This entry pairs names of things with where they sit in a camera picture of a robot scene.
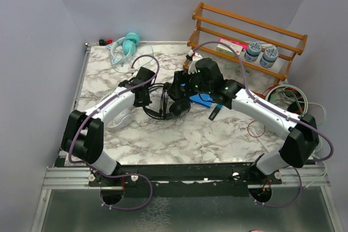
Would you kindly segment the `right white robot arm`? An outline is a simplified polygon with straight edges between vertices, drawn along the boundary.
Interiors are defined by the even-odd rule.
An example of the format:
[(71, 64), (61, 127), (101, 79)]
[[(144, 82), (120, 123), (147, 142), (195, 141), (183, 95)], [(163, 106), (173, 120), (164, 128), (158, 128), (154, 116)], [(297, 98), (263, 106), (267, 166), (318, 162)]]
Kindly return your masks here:
[(283, 110), (256, 96), (245, 85), (225, 79), (211, 58), (193, 62), (188, 70), (176, 71), (168, 93), (174, 99), (210, 95), (216, 104), (252, 117), (284, 140), (280, 149), (263, 154), (250, 169), (250, 178), (257, 184), (278, 169), (301, 168), (319, 143), (312, 115), (299, 116)]

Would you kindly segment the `black blue headphones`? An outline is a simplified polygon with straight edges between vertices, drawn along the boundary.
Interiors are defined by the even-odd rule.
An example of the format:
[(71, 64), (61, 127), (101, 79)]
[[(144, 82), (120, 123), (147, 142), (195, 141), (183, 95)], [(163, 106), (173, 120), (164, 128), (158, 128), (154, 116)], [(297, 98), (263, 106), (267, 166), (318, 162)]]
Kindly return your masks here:
[(181, 99), (174, 99), (173, 103), (169, 106), (169, 110), (167, 111), (168, 102), (169, 102), (169, 93), (168, 93), (169, 83), (157, 83), (153, 84), (149, 91), (155, 91), (157, 89), (161, 89), (161, 97), (159, 102), (159, 110), (154, 111), (150, 108), (143, 107), (143, 111), (146, 115), (149, 117), (155, 119), (155, 120), (171, 120), (174, 118), (180, 118), (185, 116), (191, 109), (191, 104), (188, 99), (181, 98)]

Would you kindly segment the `teal cat-ear headphones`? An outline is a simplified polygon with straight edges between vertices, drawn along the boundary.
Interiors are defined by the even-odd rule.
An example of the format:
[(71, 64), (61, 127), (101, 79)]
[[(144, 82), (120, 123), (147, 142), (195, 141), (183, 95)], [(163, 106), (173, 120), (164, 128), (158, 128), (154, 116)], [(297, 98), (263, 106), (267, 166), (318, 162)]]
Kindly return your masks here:
[[(138, 45), (140, 44), (140, 36), (136, 33), (128, 33), (126, 36), (119, 38), (118, 40), (107, 44), (110, 52), (110, 63), (112, 66), (118, 64), (124, 64), (131, 61), (133, 55), (136, 52)], [(123, 56), (117, 57), (116, 50), (121, 47)]]

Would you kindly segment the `white over-ear headphones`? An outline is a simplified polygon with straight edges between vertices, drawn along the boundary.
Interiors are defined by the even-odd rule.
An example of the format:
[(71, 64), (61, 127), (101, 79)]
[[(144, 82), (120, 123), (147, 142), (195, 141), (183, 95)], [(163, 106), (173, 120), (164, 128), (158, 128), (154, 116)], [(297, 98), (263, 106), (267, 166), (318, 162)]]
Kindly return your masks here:
[(110, 130), (121, 129), (131, 124), (133, 120), (133, 112), (130, 109), (124, 109), (110, 123), (108, 123), (107, 128)]

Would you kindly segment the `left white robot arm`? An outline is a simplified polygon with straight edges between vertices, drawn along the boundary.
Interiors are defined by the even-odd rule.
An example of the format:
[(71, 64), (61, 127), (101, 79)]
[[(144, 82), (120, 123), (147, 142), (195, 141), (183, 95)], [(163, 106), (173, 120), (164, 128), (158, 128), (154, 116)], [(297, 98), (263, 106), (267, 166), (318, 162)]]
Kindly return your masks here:
[(61, 149), (70, 156), (77, 157), (97, 169), (107, 185), (119, 182), (120, 164), (104, 150), (106, 126), (119, 117), (121, 125), (130, 120), (129, 109), (150, 103), (148, 88), (157, 74), (141, 67), (137, 75), (124, 80), (107, 98), (86, 111), (74, 110), (70, 113), (65, 127)]

